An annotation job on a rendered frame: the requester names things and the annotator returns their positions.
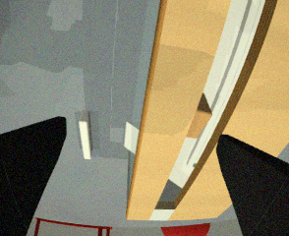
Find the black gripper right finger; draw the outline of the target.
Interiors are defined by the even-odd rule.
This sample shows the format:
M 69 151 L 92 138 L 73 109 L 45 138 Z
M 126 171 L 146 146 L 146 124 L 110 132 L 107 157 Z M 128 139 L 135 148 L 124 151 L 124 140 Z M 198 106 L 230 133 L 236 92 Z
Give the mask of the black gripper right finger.
M 289 236 L 289 162 L 231 135 L 216 157 L 243 236 Z

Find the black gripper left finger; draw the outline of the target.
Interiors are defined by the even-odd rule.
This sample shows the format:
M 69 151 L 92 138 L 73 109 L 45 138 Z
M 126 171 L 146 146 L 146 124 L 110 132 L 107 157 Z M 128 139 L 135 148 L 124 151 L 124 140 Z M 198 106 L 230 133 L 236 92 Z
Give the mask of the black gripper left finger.
M 66 138 L 65 117 L 0 134 L 0 236 L 27 236 Z

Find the tan cube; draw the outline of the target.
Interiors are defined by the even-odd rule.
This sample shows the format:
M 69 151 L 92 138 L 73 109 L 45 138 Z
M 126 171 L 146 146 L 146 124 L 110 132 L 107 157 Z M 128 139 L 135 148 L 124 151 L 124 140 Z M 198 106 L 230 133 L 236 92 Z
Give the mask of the tan cube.
M 187 137 L 193 139 L 198 138 L 204 129 L 204 125 L 206 125 L 208 119 L 211 117 L 210 106 L 208 106 L 207 99 L 202 92 L 202 97 L 199 106 L 197 106 L 195 117 L 192 119 L 191 129 L 189 129 Z

